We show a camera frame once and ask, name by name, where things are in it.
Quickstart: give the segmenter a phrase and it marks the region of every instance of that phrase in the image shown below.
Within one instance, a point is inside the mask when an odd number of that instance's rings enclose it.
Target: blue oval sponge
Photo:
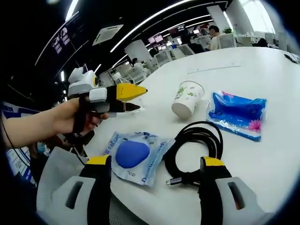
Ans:
[[[125,141],[120,144],[116,153],[116,161],[124,169],[139,165],[150,154],[149,147],[140,142]]]

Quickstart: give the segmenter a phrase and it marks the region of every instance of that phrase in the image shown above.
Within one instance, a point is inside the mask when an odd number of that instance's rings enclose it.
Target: hand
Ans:
[[[72,133],[75,122],[75,113],[79,110],[79,98],[70,99],[67,102],[59,104],[52,110],[55,111],[53,129],[58,134]],[[104,113],[99,117],[92,116],[91,114],[87,113],[84,129],[81,134],[85,135],[97,127],[100,123],[100,120],[106,120],[107,118],[107,113]]]

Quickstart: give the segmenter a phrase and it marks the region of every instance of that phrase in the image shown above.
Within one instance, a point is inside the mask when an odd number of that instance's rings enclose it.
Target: floral paper cup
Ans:
[[[180,84],[172,111],[181,119],[186,120],[192,116],[197,103],[204,95],[204,88],[194,81],[184,81]]]

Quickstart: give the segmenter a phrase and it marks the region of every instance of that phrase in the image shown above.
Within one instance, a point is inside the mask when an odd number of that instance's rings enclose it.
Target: white tabletop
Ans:
[[[253,142],[222,131],[222,161],[232,176],[240,177],[257,195],[258,204],[275,212],[290,194],[300,173],[300,65],[285,58],[281,50],[238,47],[200,53],[163,65],[140,85],[148,89],[142,97],[145,110],[124,113],[104,121],[85,147],[87,155],[100,155],[114,131],[148,131],[163,138],[175,137],[187,124],[205,120],[210,93],[223,90],[246,98],[267,99],[267,120],[261,142]],[[180,121],[171,110],[179,84],[200,83],[203,100],[188,121]],[[208,155],[197,143],[182,146],[176,156],[181,170],[199,169],[200,157]],[[197,190],[190,186],[166,186],[170,179],[164,162],[156,171],[154,187],[139,186],[112,175],[111,188],[117,198],[150,225],[198,225],[201,207]]]

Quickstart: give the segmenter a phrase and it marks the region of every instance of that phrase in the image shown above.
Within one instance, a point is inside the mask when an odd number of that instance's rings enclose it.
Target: fluorescent light strip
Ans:
[[[132,40],[136,39],[141,33],[139,33],[138,35],[136,35]]]
[[[114,68],[119,62],[122,61],[122,59],[124,59],[126,56],[128,56],[128,54],[124,55],[119,61],[117,61],[113,66],[112,68]]]
[[[186,8],[186,9],[184,9],[184,10],[178,11],[178,12],[176,12],[176,13],[173,13],[173,14],[167,16],[167,17],[165,17],[164,19],[162,19],[162,20],[160,20],[160,21],[157,21],[157,22],[154,23],[153,25],[151,25],[151,26],[149,26],[148,28],[144,29],[144,30],[142,31],[142,33],[143,33],[144,31],[148,30],[150,27],[154,26],[155,24],[157,24],[157,23],[159,23],[159,22],[162,22],[163,20],[165,20],[165,19],[167,19],[167,18],[169,18],[169,17],[171,17],[171,16],[173,16],[173,15],[176,15],[176,14],[181,13],[181,12],[183,12],[183,11],[189,10],[189,9],[191,9],[191,8],[195,8],[195,7],[199,7],[199,6],[206,6],[206,5],[210,5],[210,4],[216,4],[216,3],[225,3],[225,2],[226,2],[225,8],[227,8],[228,1],[215,1],[215,2],[204,3],[204,4],[196,5],[196,6],[193,6],[193,7],[190,7],[190,8]]]
[[[201,24],[201,23],[211,22],[211,21],[214,21],[214,20],[206,20],[206,21],[202,21],[202,22],[197,22],[197,23],[194,23],[194,24],[192,24],[192,25],[187,26],[186,28],[189,28],[189,27],[192,27],[192,26]]]
[[[182,25],[182,24],[184,24],[184,23],[187,23],[187,22],[190,22],[190,21],[193,21],[193,20],[197,20],[197,19],[200,19],[200,18],[203,18],[203,17],[207,17],[207,16],[210,16],[210,14],[208,14],[208,15],[203,15],[203,16],[200,16],[200,17],[196,17],[196,18],[193,18],[193,19],[190,19],[190,20],[187,20],[187,21],[178,23],[178,24],[176,24],[176,25],[174,25],[174,26],[172,26],[172,27],[169,27],[168,29],[165,29],[165,30],[161,31],[160,33],[164,33],[165,31],[168,31],[168,30],[170,30],[170,29],[172,29],[172,28],[175,28],[175,27],[177,27],[177,26],[179,26],[179,25]]]
[[[162,21],[163,21],[163,20],[157,21],[156,23],[152,24],[152,25],[149,26],[148,28],[144,29],[144,30],[142,31],[142,33],[145,32],[146,30],[148,30],[149,28],[153,27],[154,25],[156,25],[156,24],[162,22]]]
[[[61,80],[62,82],[65,81],[65,72],[64,72],[64,71],[62,71],[62,72],[60,73],[60,80]]]
[[[97,70],[100,68],[101,65],[102,65],[102,64],[99,64],[99,66],[96,68],[96,70],[94,71],[94,73],[97,72]]]
[[[171,9],[171,8],[174,8],[176,6],[179,6],[179,5],[182,5],[186,2],[189,2],[189,1],[193,1],[193,0],[183,0],[183,1],[180,1],[180,2],[177,2],[171,6],[168,6],[167,8],[164,8],[163,10],[160,10],[159,12],[153,14],[152,16],[148,17],[146,20],[144,20],[143,22],[141,22],[139,25],[137,25],[136,27],[134,27],[127,35],[125,35],[112,49],[111,49],[111,53],[126,39],[129,37],[129,35],[131,35],[133,32],[135,32],[137,29],[139,29],[141,26],[143,26],[145,23],[147,23],[148,21],[152,20],[153,18],[155,18],[156,16],[164,13],[165,11]]]
[[[163,20],[165,20],[165,19],[167,19],[167,18],[169,18],[169,17],[171,17],[171,16],[173,16],[173,15],[176,15],[176,14],[178,14],[178,13],[181,13],[181,12],[183,12],[183,11],[186,11],[186,10],[188,10],[188,9],[186,8],[186,9],[184,9],[184,10],[181,10],[181,11],[178,11],[178,12],[176,12],[176,13],[173,13],[172,15],[169,15],[169,16],[165,17]]]
[[[71,17],[72,17],[72,14],[74,13],[74,10],[75,10],[75,7],[78,3],[78,0],[73,0],[71,5],[70,5],[70,8],[67,12],[67,16],[66,16],[66,20],[65,21],[68,21]]]
[[[43,52],[45,51],[45,49],[46,49],[46,47],[49,45],[49,43],[53,40],[54,36],[57,35],[57,33],[61,30],[61,28],[63,28],[63,27],[66,25],[66,23],[67,23],[67,21],[64,22],[64,24],[61,25],[61,26],[58,28],[58,30],[53,34],[53,36],[49,39],[48,43],[45,45],[44,49],[42,50],[42,52],[41,52],[40,55],[38,56],[38,59],[37,59],[36,63],[34,64],[34,66],[37,65],[37,63],[38,63],[38,61],[39,61],[39,58],[41,58]]]

